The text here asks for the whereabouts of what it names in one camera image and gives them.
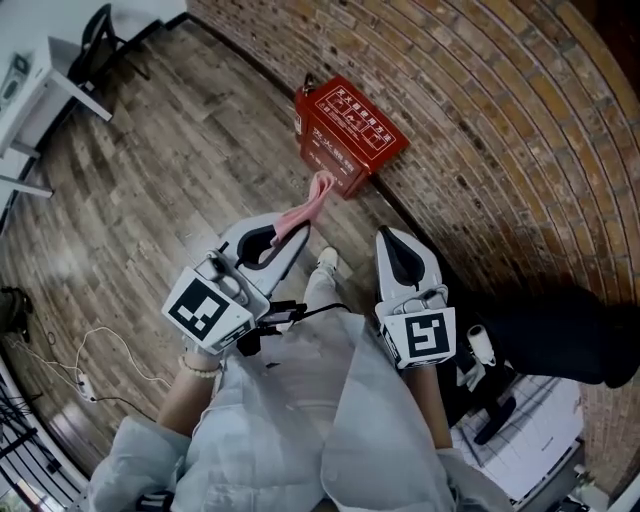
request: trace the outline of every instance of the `white wall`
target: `white wall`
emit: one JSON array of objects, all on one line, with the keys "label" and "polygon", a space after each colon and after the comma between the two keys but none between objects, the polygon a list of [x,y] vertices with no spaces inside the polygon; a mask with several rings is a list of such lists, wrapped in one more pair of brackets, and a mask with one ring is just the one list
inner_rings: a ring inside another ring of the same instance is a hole
[{"label": "white wall", "polygon": [[[0,0],[0,81],[14,52],[29,54],[42,36],[80,43],[82,31],[105,0]],[[169,21],[186,11],[186,0],[114,0],[112,17],[119,37],[130,39],[155,20]],[[69,96],[53,90],[34,109],[20,135],[35,145],[60,112]],[[0,158],[0,174],[17,177],[27,158],[11,149]],[[11,190],[0,185],[0,213]]]}]

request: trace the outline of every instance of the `black strap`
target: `black strap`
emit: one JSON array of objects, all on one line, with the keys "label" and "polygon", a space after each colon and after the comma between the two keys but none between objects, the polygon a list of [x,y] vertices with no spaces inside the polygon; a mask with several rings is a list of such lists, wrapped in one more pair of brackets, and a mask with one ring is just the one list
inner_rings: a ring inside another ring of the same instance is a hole
[{"label": "black strap", "polygon": [[306,313],[303,313],[302,315],[298,316],[294,321],[298,322],[300,320],[304,320],[305,318],[309,318],[310,316],[317,315],[318,313],[323,313],[325,311],[329,311],[330,309],[337,309],[337,308],[346,309],[349,313],[351,313],[351,310],[341,302],[334,302],[332,304],[328,304],[327,306],[314,309],[313,311],[307,311]]}]

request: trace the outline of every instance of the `wrist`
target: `wrist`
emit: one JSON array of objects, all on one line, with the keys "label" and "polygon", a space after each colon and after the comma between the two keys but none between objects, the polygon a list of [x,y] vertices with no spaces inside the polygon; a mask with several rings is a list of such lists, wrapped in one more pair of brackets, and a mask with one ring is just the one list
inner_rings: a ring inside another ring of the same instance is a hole
[{"label": "wrist", "polygon": [[187,352],[184,354],[184,362],[189,368],[194,370],[210,372],[220,368],[220,356]]}]

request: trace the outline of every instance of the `floor board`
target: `floor board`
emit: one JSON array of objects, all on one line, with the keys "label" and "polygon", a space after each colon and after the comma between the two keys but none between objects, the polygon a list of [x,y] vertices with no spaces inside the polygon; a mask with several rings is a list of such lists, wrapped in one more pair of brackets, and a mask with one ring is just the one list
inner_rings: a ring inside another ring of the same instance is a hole
[{"label": "floor board", "polygon": [[[182,269],[234,222],[302,203],[311,172],[298,156],[290,101],[198,26],[156,32],[130,58],[151,80],[122,62],[100,88],[113,120],[78,108],[54,134],[30,179],[55,194],[18,198],[0,240],[0,277],[32,297],[31,348],[41,357],[71,365],[84,334],[108,326],[145,374],[171,380],[183,347],[160,308]],[[372,187],[348,202],[330,197],[276,297],[301,299],[317,255],[333,245],[346,302],[370,312],[382,224],[404,227]],[[45,394],[38,414],[91,473],[132,410],[85,403],[52,370],[5,348],[25,390]],[[107,333],[89,339],[80,366],[100,396],[157,413],[166,390],[142,379]]]}]

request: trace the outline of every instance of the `pink towel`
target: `pink towel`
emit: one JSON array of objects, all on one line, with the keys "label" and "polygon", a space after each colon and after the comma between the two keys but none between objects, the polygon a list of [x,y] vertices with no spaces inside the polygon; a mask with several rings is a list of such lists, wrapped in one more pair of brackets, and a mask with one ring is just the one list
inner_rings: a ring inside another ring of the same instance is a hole
[{"label": "pink towel", "polygon": [[328,171],[319,171],[315,173],[309,187],[309,200],[291,208],[284,212],[280,218],[273,224],[276,230],[276,236],[271,240],[271,246],[281,242],[284,237],[296,226],[302,224],[306,220],[314,221],[322,210],[324,201],[327,198],[329,190],[335,184],[335,177]]}]

